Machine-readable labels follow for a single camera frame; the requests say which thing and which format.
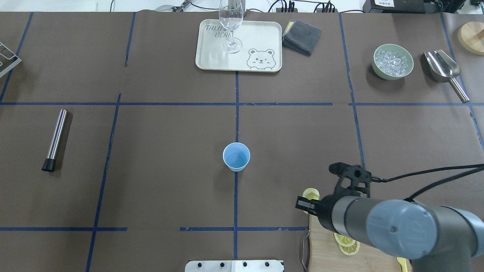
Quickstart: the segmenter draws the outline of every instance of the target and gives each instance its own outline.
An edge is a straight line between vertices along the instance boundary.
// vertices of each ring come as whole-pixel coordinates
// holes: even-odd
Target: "wine glass base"
[[[234,44],[233,45],[231,45],[230,42],[232,42],[232,38],[226,39],[224,41],[224,43],[222,44],[222,47],[224,48],[225,52],[233,54],[233,53],[237,53],[241,50],[242,42],[239,39],[234,38]]]

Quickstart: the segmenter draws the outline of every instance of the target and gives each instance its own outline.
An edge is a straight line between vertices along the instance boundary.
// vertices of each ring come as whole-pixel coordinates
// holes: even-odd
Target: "blue line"
[[[239,141],[239,72],[235,72],[235,141]]]
[[[237,230],[238,230],[238,206],[239,206],[239,173],[235,172],[234,182],[234,260],[237,260]]]
[[[333,106],[333,103],[240,103],[241,106]]]
[[[25,36],[27,35],[27,31],[29,30],[30,22],[32,21],[32,16],[33,16],[33,12],[30,13],[29,20],[27,21],[27,25],[25,26],[25,29],[24,29],[24,33],[22,35],[22,38],[20,39],[20,43],[18,44],[17,52],[15,53],[17,55],[17,57],[20,54],[20,49],[22,48],[22,45],[24,44]],[[3,85],[3,90],[1,91],[1,94],[0,94],[0,102],[2,102],[3,96],[5,95],[5,92],[7,91],[7,86],[8,86],[8,83],[10,82],[10,77],[12,76],[13,72],[14,72],[13,69],[10,70],[10,72],[8,72],[7,79],[5,80],[5,84]]]
[[[456,60],[455,55],[454,55],[454,51],[452,50],[452,45],[451,45],[451,41],[449,39],[449,35],[447,33],[447,26],[445,25],[444,14],[442,12],[440,13],[440,20],[442,22],[442,27],[444,28],[445,39],[447,40],[447,45],[449,46],[451,56],[454,60]],[[464,90],[464,93],[467,94],[466,84],[464,84],[464,80],[462,79],[461,75],[459,75],[459,79],[460,79],[460,82],[462,84],[462,89]],[[474,122],[474,128],[476,129],[477,137],[479,138],[479,143],[481,144],[481,149],[484,151],[484,141],[483,141],[481,129],[479,128],[479,125],[478,125],[477,120],[476,120],[476,115],[474,114],[474,109],[472,109],[472,104],[469,105],[469,103],[468,103],[467,106],[469,107],[469,111],[470,111],[470,114],[471,114],[471,117],[472,117],[472,121]]]
[[[0,227],[0,231],[93,231],[92,227]],[[128,231],[127,227],[99,227],[97,231]]]
[[[124,66],[128,66],[129,48],[131,47],[131,38],[133,37],[133,28],[135,27],[136,12],[133,12],[133,19],[131,19],[131,29],[129,30],[128,46],[126,47],[126,60]]]
[[[349,106],[467,106],[462,103],[350,103]]]
[[[366,168],[365,161],[364,161],[362,137],[360,134],[360,123],[358,122],[358,114],[356,112],[356,106],[355,106],[356,101],[355,101],[355,94],[353,91],[353,83],[351,83],[351,77],[349,76],[348,51],[346,48],[345,30],[343,29],[343,18],[341,16],[341,13],[338,13],[338,15],[339,15],[339,26],[341,28],[341,39],[343,40],[343,51],[345,53],[346,73],[348,75],[349,89],[351,90],[351,102],[353,104],[353,116],[355,118],[356,136],[358,137],[358,147],[360,148],[360,158],[362,161],[363,168]]]
[[[308,227],[239,227],[238,231],[277,231],[277,230],[287,230],[287,231],[305,231]]]
[[[180,231],[234,231],[233,227],[181,227]]]
[[[113,102],[1,102],[4,106],[115,106]]]
[[[235,106],[235,103],[122,102],[121,106]]]
[[[114,130],[116,128],[116,121],[118,120],[118,111],[120,108],[121,94],[118,96],[118,101],[116,102],[116,110],[114,111],[113,126],[111,127],[111,136],[109,138],[109,146],[107,148],[106,162],[104,164],[103,181],[101,182],[101,189],[99,191],[99,199],[97,201],[96,217],[94,218],[94,229],[91,236],[91,245],[89,247],[88,261],[86,265],[86,272],[89,272],[91,268],[92,253],[94,251],[94,243],[96,242],[96,229],[99,222],[99,214],[101,213],[101,204],[103,203],[104,186],[106,184],[107,167],[109,166],[109,159],[111,156],[111,148],[113,146]]]

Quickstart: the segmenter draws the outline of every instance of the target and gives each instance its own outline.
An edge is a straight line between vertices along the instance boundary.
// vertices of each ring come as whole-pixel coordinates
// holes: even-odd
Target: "wine glass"
[[[231,32],[222,47],[227,53],[237,53],[242,48],[242,42],[234,38],[234,30],[239,28],[243,21],[242,0],[220,0],[218,10],[220,23]]]

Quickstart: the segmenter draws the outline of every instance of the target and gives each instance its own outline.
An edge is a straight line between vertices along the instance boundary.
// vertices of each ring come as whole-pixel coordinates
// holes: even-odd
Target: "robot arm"
[[[337,163],[334,193],[322,200],[298,197],[296,208],[318,217],[323,227],[411,260],[415,272],[470,272],[471,258],[484,254],[484,223],[452,207],[369,198],[376,181],[361,166]],[[351,185],[341,186],[343,179]]]

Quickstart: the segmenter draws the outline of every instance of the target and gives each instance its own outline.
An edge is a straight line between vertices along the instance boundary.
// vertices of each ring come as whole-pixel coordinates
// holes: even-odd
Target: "blue cup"
[[[231,143],[222,153],[224,163],[234,172],[242,171],[250,160],[250,151],[242,143]]]

